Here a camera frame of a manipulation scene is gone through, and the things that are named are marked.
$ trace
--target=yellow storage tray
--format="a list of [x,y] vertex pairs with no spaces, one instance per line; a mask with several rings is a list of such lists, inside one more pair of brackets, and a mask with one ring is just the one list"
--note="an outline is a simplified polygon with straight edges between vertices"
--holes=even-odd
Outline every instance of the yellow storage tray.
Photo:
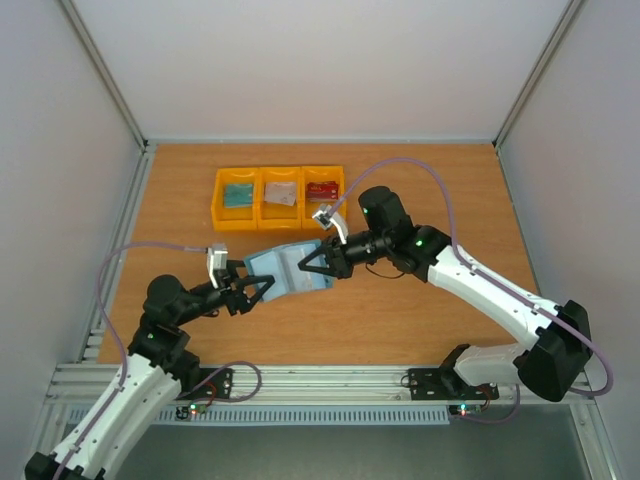
[[[338,182],[338,197],[341,197],[345,191],[344,184],[344,170],[339,166],[324,166],[319,165],[317,167],[300,167],[301,177],[302,177],[302,191],[306,192],[306,187],[309,182],[329,182],[334,180]],[[318,209],[321,205],[317,202],[308,202],[306,197],[302,202],[302,229],[303,230],[321,230],[322,227],[318,225],[318,223],[311,218],[311,215]],[[340,205],[338,209],[338,213],[342,215],[342,218],[347,218],[347,202]]]
[[[258,204],[258,230],[294,229],[300,230],[300,213],[304,196],[304,185],[300,182],[300,167],[261,167],[261,188],[255,201]],[[295,182],[295,205],[279,205],[264,201],[264,187],[270,182]]]
[[[344,171],[340,166],[220,168],[216,173],[211,202],[213,228],[218,232],[321,229],[311,218],[320,203],[307,202],[306,186],[309,182],[330,180],[338,182],[340,185],[338,193],[342,195],[345,184]],[[296,204],[288,206],[266,203],[264,186],[268,182],[296,182]],[[252,206],[225,208],[224,190],[231,183],[253,184]],[[339,212],[346,218],[346,201],[340,206]]]
[[[258,168],[220,168],[216,173],[213,189],[211,215],[213,229],[217,232],[257,230],[258,206],[256,196],[262,190]],[[230,183],[252,183],[253,205],[250,207],[225,208],[224,190]]]

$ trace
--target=small box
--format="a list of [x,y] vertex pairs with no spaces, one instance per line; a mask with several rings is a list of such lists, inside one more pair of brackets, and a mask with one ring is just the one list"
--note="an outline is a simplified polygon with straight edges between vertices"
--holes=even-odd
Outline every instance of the small box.
[[[218,232],[251,230],[321,230],[322,227],[311,218],[320,203],[307,201],[305,192],[309,182],[336,182],[338,195],[345,191],[342,167],[302,166],[302,167],[255,167],[220,168],[211,201],[213,228]],[[296,182],[295,205],[282,205],[264,201],[264,186],[268,182]],[[224,193],[230,184],[253,184],[253,205],[250,207],[225,208]],[[338,209],[346,218],[347,202]]]
[[[303,202],[303,190],[300,182],[300,167],[261,167],[260,191],[255,197],[258,206],[258,229],[300,230],[300,207]],[[281,205],[264,201],[264,188],[270,182],[295,182],[296,203],[294,205]]]
[[[323,166],[318,165],[316,167],[305,166],[300,167],[302,173],[302,189],[306,195],[307,184],[309,182],[319,183],[319,182],[329,182],[334,181],[338,184],[338,198],[344,194],[345,184],[344,184],[344,170],[340,166]],[[304,199],[304,209],[302,212],[302,228],[303,230],[321,230],[322,227],[318,225],[318,223],[311,218],[313,213],[318,209],[320,203],[316,201],[307,200],[306,196]],[[347,202],[345,201],[340,208],[338,209],[338,213],[342,215],[343,218],[347,218]]]
[[[260,176],[257,168],[221,168],[216,173],[211,215],[213,228],[218,232],[257,230],[258,215],[256,193],[260,191]],[[253,184],[253,204],[248,207],[225,208],[224,192],[229,184]]]

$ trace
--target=white wall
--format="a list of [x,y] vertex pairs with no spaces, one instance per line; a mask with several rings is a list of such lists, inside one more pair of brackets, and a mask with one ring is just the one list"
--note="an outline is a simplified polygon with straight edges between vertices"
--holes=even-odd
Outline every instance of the white wall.
[[629,480],[640,471],[639,18],[637,0],[587,2],[503,151],[543,292],[583,303],[613,362],[598,405]]
[[81,0],[142,131],[492,140],[567,0]]
[[78,350],[137,153],[57,2],[0,2],[0,65],[0,465],[13,479],[55,364]]

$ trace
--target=blue cloth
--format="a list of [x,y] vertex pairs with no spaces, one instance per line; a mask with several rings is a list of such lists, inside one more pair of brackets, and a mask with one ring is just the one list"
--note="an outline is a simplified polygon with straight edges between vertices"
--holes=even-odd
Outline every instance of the blue cloth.
[[[320,240],[280,245],[263,252],[254,253],[244,259],[250,275],[273,275],[275,283],[262,297],[263,302],[289,293],[311,292],[333,286],[333,277],[319,273],[303,272],[298,262],[320,246]],[[310,266],[326,267],[326,259],[319,255],[309,262]]]
[[224,188],[224,208],[250,207],[253,183],[230,183]]

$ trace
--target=wooden work surface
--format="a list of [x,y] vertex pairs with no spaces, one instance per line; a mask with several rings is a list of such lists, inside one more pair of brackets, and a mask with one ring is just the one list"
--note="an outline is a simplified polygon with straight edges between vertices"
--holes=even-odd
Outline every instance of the wooden work surface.
[[[242,259],[283,243],[324,238],[325,232],[215,233],[210,214],[218,167],[343,165],[347,184],[367,167],[394,156],[432,165],[451,196],[460,244],[495,271],[534,290],[500,165],[491,145],[161,145],[158,147],[133,241],[192,246],[224,241],[230,258]],[[363,181],[348,203],[348,225],[366,227],[358,195],[387,185],[415,223],[449,231],[442,195],[427,172],[409,164],[383,167]],[[387,261],[373,267],[394,274]],[[191,288],[207,280],[202,254],[155,248],[128,253],[112,309],[125,345],[138,327],[149,282],[171,273]],[[511,337],[462,300],[412,276],[385,280],[363,266],[334,288],[281,297],[246,315],[201,318],[184,329],[188,349],[203,364],[249,360],[258,364],[439,364],[460,343],[489,346]],[[119,361],[113,339],[99,361]]]

